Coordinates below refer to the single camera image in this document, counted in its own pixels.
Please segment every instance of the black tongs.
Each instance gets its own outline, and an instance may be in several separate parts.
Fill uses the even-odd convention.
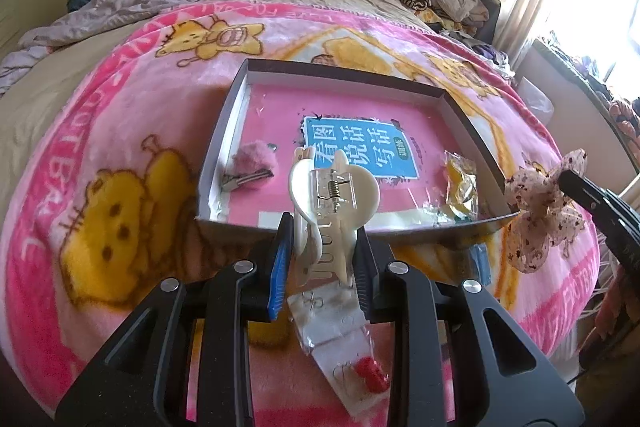
[[[568,196],[588,213],[593,224],[606,237],[606,245],[620,261],[630,278],[636,295],[640,296],[640,216],[631,206],[609,189],[564,171],[558,185]]]
[[[246,322],[272,321],[284,302],[293,221],[248,260],[204,282],[163,280],[89,362],[56,410],[63,427],[254,425]],[[574,427],[568,386],[494,297],[474,280],[433,282],[358,230],[353,271],[372,323],[395,324],[388,425],[447,424],[438,320],[445,321],[456,419],[452,426]],[[197,420],[186,419],[197,319],[205,319]]]

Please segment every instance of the floral bow hair clip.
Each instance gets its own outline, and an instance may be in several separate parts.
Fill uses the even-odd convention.
[[[562,247],[562,256],[569,256],[569,245],[584,229],[584,218],[571,204],[571,198],[560,191],[558,178],[567,170],[584,176],[586,166],[587,153],[578,149],[562,158],[550,172],[540,167],[520,168],[505,181],[507,202],[523,211],[507,226],[507,259],[516,270],[539,270],[549,247]]]

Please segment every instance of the pink blanket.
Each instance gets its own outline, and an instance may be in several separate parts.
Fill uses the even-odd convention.
[[[162,14],[82,81],[36,147],[4,222],[0,342],[47,410],[160,279],[210,277],[245,254],[221,246],[223,237],[208,245],[193,213],[212,128],[246,57],[331,63],[444,87],[507,176],[526,164],[550,169],[560,158],[499,76],[431,32],[286,4],[217,2]],[[551,248],[531,275],[508,265],[503,239],[488,240],[491,290],[549,353],[591,294],[598,268],[593,225],[588,221],[568,259]],[[394,252],[432,278],[449,279],[450,261],[440,249]],[[384,325],[374,332],[383,360],[391,354],[389,333]],[[251,372],[258,426],[361,424],[293,339],[280,351],[252,348]],[[385,407],[366,421],[383,425]]]

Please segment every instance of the pink fluffy hair clip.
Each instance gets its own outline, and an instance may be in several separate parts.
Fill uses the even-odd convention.
[[[558,178],[567,170],[584,176],[587,153],[578,149],[567,154],[549,172],[540,167],[520,168],[505,181],[504,195],[522,212],[507,226],[507,259],[523,273],[533,273],[545,264],[549,248],[561,247],[564,258],[569,245],[584,229],[582,213],[560,191]]]
[[[262,188],[277,174],[275,146],[262,140],[246,143],[233,156],[223,190]]]

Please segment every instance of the yellow candy wrapper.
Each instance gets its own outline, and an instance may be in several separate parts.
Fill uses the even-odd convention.
[[[459,154],[445,151],[447,200],[444,211],[456,221],[478,219],[476,164]]]

